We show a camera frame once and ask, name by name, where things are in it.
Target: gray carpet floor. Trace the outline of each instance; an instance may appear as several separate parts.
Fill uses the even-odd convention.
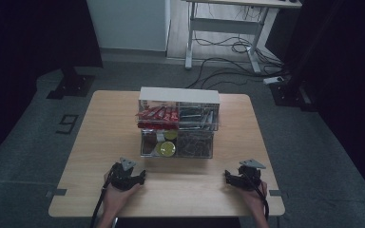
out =
[[[48,208],[67,163],[79,127],[94,91],[140,90],[141,86],[186,87],[199,67],[104,62],[104,68],[79,67],[96,79],[86,97],[46,99],[62,78],[60,71],[41,76],[28,109],[0,146],[0,228],[88,227],[90,218],[51,218]],[[207,67],[204,75],[216,70]],[[246,82],[241,76],[217,81]],[[336,137],[316,112],[274,104],[260,82],[220,84],[219,93],[250,96],[286,213],[271,227],[365,227],[365,181]],[[68,135],[58,134],[64,115],[79,115]],[[240,218],[251,227],[251,218]]]

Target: person's left hand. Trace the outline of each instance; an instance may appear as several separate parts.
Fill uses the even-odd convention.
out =
[[[108,177],[108,172],[105,174],[105,181]],[[111,184],[106,189],[105,198],[103,200],[104,210],[98,227],[108,227],[112,220],[116,218],[118,213],[123,209],[128,199],[141,188],[139,183],[135,184],[127,191],[121,191]]]

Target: white wall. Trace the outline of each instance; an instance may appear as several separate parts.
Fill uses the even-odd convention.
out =
[[[170,0],[87,0],[100,48],[166,51]]]

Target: human hand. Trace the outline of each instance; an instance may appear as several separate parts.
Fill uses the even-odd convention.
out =
[[[257,191],[246,191],[241,188],[236,188],[244,199],[245,204],[250,209],[251,215],[253,216],[257,228],[269,227],[268,222],[264,216],[264,204]],[[268,194],[267,184],[262,181],[259,185],[260,192],[266,197]]]
[[[103,199],[103,214],[97,228],[111,227],[112,221],[116,218],[121,209],[123,209],[128,199],[140,188],[141,185],[137,183],[129,190],[121,191],[109,184],[106,189],[105,198]]]

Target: wooden tabletop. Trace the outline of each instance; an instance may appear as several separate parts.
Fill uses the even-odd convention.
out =
[[[194,3],[210,3],[210,4],[225,4],[225,5],[241,5],[241,6],[254,6],[254,7],[269,7],[269,8],[301,8],[301,3],[297,0],[296,3],[292,3],[289,0],[183,0],[186,2]]]
[[[96,91],[90,101],[58,189],[49,207],[53,217],[91,217],[103,175],[120,157],[137,163],[132,176],[146,169],[144,187],[120,217],[250,216],[240,195],[227,185],[224,170],[238,175],[239,162],[264,164],[261,178],[278,190],[274,171],[248,96],[220,94],[221,126],[215,133],[212,159],[142,158],[136,126],[140,92]],[[284,213],[281,197],[267,198],[270,215]]]

